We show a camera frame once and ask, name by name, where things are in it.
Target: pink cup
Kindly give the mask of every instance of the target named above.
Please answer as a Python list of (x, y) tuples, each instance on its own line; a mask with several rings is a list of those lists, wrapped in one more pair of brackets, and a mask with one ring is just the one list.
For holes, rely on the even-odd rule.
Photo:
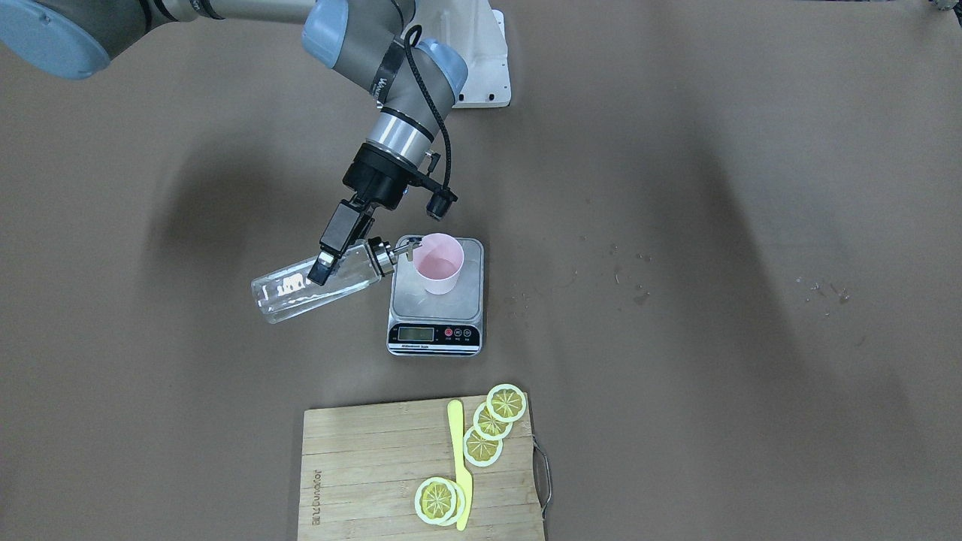
[(415, 248), (413, 261), (424, 289), (434, 295), (444, 295), (458, 283), (465, 263), (465, 249), (450, 235), (431, 233)]

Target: wooden cutting board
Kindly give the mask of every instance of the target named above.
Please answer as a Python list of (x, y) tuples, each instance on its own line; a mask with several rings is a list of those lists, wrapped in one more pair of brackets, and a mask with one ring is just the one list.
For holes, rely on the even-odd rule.
[[(422, 481), (454, 479), (449, 400), (305, 411), (298, 541), (544, 541), (527, 412), (493, 465), (466, 464), (474, 475), (474, 502), (464, 531), (426, 525), (415, 514)], [(467, 431), (485, 397), (460, 400)]]

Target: digital scale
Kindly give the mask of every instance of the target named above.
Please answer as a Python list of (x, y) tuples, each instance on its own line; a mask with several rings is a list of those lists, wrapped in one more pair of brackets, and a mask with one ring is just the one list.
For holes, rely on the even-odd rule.
[[(397, 241), (404, 245), (415, 235)], [(397, 258), (388, 314), (388, 351), (394, 355), (476, 355), (484, 343), (484, 246), (458, 239), (465, 263), (458, 284), (444, 295), (432, 295), (407, 257)]]

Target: lemon slice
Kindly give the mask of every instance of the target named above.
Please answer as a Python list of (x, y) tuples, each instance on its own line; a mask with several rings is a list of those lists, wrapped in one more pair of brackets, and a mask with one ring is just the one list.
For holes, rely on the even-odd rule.
[(451, 526), (454, 523), (458, 522), (458, 519), (461, 518), (461, 515), (465, 514), (465, 503), (467, 503), (468, 501), (468, 499), (465, 497), (465, 491), (461, 489), (461, 485), (448, 479), (445, 479), (445, 480), (451, 483), (451, 486), (454, 487), (454, 493), (455, 493), (455, 496), (457, 496), (458, 505), (457, 505), (457, 508), (454, 510), (454, 514), (451, 515), (451, 518), (440, 523), (438, 526)]
[(415, 512), (430, 525), (439, 525), (451, 518), (457, 508), (454, 483), (443, 477), (429, 477), (415, 493)]
[(518, 387), (510, 383), (494, 386), (488, 393), (488, 410), (502, 423), (513, 423), (524, 415), (528, 399)]
[(482, 438), (474, 426), (465, 434), (465, 458), (479, 468), (494, 464), (501, 456), (502, 449), (504, 449), (504, 442)]
[(483, 403), (474, 412), (474, 430), (486, 440), (503, 440), (511, 433), (514, 423), (503, 423), (495, 419), (488, 410), (488, 404)]

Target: knife blade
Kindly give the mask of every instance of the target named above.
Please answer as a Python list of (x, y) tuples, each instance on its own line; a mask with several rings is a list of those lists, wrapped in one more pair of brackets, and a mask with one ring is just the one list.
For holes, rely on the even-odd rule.
[(465, 493), (465, 512), (458, 519), (458, 531), (464, 531), (471, 512), (474, 478), (465, 467), (465, 406), (460, 400), (447, 403), (447, 426), (451, 430), (451, 447), (454, 450), (454, 482), (458, 483)]

